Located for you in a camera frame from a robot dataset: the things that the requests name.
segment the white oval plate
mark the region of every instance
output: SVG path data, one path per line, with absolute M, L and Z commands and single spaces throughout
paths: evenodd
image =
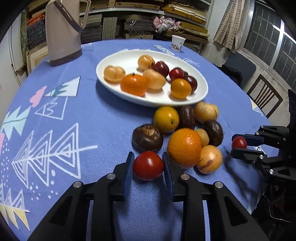
M 120 89 L 120 83 L 113 84 L 104 80 L 104 69 L 108 65 L 120 66 L 124 68 L 126 74 L 134 72 L 135 74 L 142 75 L 142 72 L 138 71 L 138 59 L 143 54 L 150 55 L 151 57 L 153 57 L 155 62 L 158 62 L 160 60 L 164 61 L 168 65 L 170 71 L 173 68 L 180 67 L 184 71 L 188 72 L 189 75 L 193 76 L 197 80 L 196 91 L 188 96 L 186 99 L 174 99 L 170 95 L 170 84 L 166 82 L 161 91 L 153 92 L 148 89 L 143 97 L 139 97 L 122 91 Z M 96 75 L 98 76 L 98 79 L 103 84 L 103 86 L 105 86 L 109 91 L 111 91 L 118 97 L 132 103 L 150 107 L 159 107 L 165 105 L 183 106 L 195 104 L 202 101 L 206 97 L 208 92 L 207 81 L 196 68 L 180 58 L 152 50 L 123 50 L 111 54 L 98 63 L 96 67 Z

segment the tangerine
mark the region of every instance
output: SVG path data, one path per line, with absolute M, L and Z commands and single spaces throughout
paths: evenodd
M 202 139 L 196 131 L 189 128 L 174 132 L 167 147 L 170 157 L 183 169 L 191 168 L 200 161 L 201 149 Z
M 139 74 L 128 74 L 120 82 L 120 89 L 124 92 L 143 96 L 148 88 L 148 81 Z
M 175 79 L 170 85 L 173 97 L 184 99 L 191 94 L 191 85 L 184 79 Z
M 160 132 L 170 133 L 179 125 L 178 112 L 171 106 L 163 106 L 157 109 L 154 114 L 153 122 Z

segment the paper cup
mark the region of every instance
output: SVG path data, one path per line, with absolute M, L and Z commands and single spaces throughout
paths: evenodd
M 171 49 L 180 52 L 185 40 L 183 37 L 173 35 Z

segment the round table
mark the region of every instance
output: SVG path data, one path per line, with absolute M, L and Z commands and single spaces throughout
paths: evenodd
M 51 67 L 43 60 L 19 89 L 0 129 L 0 212 L 25 241 L 54 203 L 80 180 L 96 182 L 125 162 L 131 135 L 151 123 L 155 108 L 120 99 L 98 81 L 96 65 L 123 49 L 151 49 L 180 57 L 206 78 L 206 102 L 216 104 L 224 140 L 224 161 L 213 174 L 185 172 L 205 183 L 222 181 L 252 211 L 257 203 L 261 174 L 242 161 L 225 158 L 232 135 L 254 134 L 269 125 L 261 110 L 228 76 L 192 50 L 170 49 L 170 42 L 109 40 L 82 45 L 83 55 Z M 158 153 L 166 151 L 168 136 Z M 272 155 L 273 150 L 263 146 Z M 163 177 L 151 182 L 133 179 L 124 206 L 115 204 L 118 240 L 180 240 L 182 203 L 172 203 Z M 206 235 L 209 240 L 209 222 Z

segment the metal screw head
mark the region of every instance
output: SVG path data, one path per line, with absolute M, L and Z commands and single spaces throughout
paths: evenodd
M 107 178 L 109 179 L 109 180 L 112 180 L 112 179 L 114 179 L 116 177 L 116 175 L 114 174 L 114 173 L 109 173 L 108 175 L 107 175 Z
M 217 188 L 222 188 L 223 187 L 223 183 L 222 182 L 215 182 L 215 186 Z
M 190 178 L 190 176 L 188 174 L 184 173 L 184 174 L 181 175 L 181 178 L 183 180 L 188 180 Z
M 73 187 L 75 188 L 79 188 L 81 187 L 81 185 L 82 185 L 82 182 L 79 182 L 79 181 L 73 183 Z

